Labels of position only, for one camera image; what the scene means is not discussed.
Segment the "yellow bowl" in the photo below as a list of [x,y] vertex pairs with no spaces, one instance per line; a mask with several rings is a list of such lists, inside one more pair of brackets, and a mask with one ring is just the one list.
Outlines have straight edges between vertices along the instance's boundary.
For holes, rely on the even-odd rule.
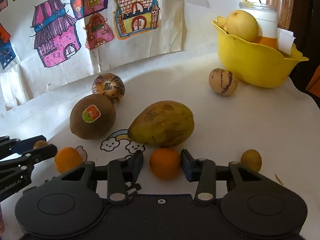
[[245,41],[227,34],[213,21],[218,33],[218,55],[225,68],[238,78],[259,87],[280,86],[295,65],[309,59],[295,45],[292,54],[282,54],[265,45]]

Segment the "white jar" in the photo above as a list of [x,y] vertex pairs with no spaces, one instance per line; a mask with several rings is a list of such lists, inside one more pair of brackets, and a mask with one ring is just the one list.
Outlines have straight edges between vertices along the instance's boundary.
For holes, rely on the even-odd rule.
[[277,49],[278,13],[276,8],[262,3],[241,2],[239,9],[250,13],[258,22],[259,36],[255,43]]

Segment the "jar rim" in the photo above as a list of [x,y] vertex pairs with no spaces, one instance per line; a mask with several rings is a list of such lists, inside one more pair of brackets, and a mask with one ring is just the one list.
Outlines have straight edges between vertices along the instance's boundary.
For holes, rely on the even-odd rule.
[[274,12],[277,12],[276,7],[264,3],[255,3],[255,2],[240,2],[240,8],[255,8],[255,9],[267,9]]

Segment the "table surface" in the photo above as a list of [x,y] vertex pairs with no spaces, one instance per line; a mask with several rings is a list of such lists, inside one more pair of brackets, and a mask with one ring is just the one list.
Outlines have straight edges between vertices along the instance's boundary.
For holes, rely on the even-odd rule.
[[[74,104],[91,93],[95,76],[69,84],[14,109],[2,123],[3,135],[30,138],[43,134],[58,149],[82,145],[88,160],[105,165],[128,154],[129,141],[106,152],[100,149],[112,133],[127,129],[134,118],[148,105],[161,100],[174,100],[188,106],[194,114],[195,130],[183,144],[195,158],[208,158],[217,165],[240,160],[242,153],[256,149],[262,157],[261,174],[299,194],[307,203],[308,217],[301,235],[318,240],[320,235],[320,111],[306,94],[298,91],[287,79],[274,89],[263,89],[239,82],[236,93],[221,97],[208,84],[212,69],[221,67],[216,53],[191,57],[186,53],[155,57],[113,69],[125,82],[125,96],[116,105],[116,122],[100,140],[84,141],[69,131],[69,114]],[[197,183],[188,183],[181,174],[163,182],[155,178],[148,166],[154,147],[145,146],[144,166],[138,182],[141,193],[194,194]],[[56,176],[53,160],[37,164],[33,183],[41,185]],[[97,192],[104,197],[106,182],[99,182]],[[217,184],[217,197],[227,192],[225,183]],[[14,206],[22,191],[1,203],[5,221],[4,240],[16,240],[23,234],[14,216]]]

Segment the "paper sheet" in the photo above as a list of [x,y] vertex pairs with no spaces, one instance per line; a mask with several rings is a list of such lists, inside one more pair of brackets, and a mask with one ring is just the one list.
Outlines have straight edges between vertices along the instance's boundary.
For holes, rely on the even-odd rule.
[[56,87],[181,49],[183,0],[0,0],[7,109]]

